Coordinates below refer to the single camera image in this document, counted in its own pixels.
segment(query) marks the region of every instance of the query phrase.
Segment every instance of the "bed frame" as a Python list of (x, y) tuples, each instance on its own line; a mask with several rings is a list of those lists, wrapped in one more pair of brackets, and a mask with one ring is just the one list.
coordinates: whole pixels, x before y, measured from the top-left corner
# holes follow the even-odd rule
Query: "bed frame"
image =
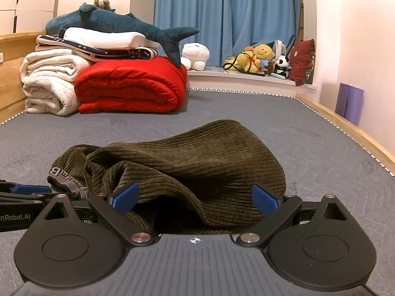
[[(36, 37), (44, 33), (37, 31), (0, 35), (0, 52), (3, 53), (4, 61), (0, 64), (0, 123), (24, 111), (25, 95), (21, 88), (19, 69), (24, 57), (34, 51)], [(339, 127), (392, 175), (395, 174), (395, 156), (367, 133), (304, 94), (297, 94), (296, 99)]]
[(3, 122), (24, 110), (19, 68), (23, 58), (36, 47), (36, 37), (43, 31), (0, 35), (0, 121)]

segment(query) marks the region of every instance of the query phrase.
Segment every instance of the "panda plush toy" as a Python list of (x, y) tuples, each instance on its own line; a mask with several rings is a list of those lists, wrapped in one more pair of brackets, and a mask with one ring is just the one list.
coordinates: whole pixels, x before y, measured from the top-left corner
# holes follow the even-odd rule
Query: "panda plush toy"
[(291, 69), (289, 58), (285, 55), (280, 55), (280, 57), (276, 60), (274, 72), (271, 73), (271, 76), (286, 79), (289, 75), (289, 70)]

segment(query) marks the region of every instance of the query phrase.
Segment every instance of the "rolled yoga mat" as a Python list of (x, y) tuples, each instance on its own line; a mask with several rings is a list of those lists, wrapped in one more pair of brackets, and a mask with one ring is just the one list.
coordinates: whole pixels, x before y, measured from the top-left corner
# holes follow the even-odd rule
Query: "rolled yoga mat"
[(358, 126), (361, 117), (364, 90), (340, 83), (335, 112)]

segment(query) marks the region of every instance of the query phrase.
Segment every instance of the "window sill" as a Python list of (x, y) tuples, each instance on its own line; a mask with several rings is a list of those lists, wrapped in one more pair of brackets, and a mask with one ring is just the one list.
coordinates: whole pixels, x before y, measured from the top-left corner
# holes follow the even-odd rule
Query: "window sill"
[[(285, 84), (288, 86), (295, 86), (295, 82), (288, 79), (279, 79), (273, 76), (256, 76), (254, 74), (245, 74), (232, 70), (224, 70), (221, 67), (210, 67), (206, 66), (204, 71), (188, 70), (188, 76), (209, 76), (209, 77), (220, 77), (220, 78), (232, 78), (232, 79), (244, 79), (244, 80), (255, 80), (263, 82), (273, 82), (276, 84)], [(317, 86), (311, 84), (304, 84), (298, 88), (307, 88), (316, 90)]]

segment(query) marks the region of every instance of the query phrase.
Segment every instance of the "white pillow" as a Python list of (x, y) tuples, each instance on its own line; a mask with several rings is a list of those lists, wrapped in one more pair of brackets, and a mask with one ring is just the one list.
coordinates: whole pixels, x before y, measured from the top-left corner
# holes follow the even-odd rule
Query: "white pillow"
[(64, 33), (63, 39), (81, 43), (84, 46), (106, 50), (127, 50), (138, 46), (159, 47), (159, 43), (147, 40), (145, 35), (138, 32), (103, 33), (71, 27)]

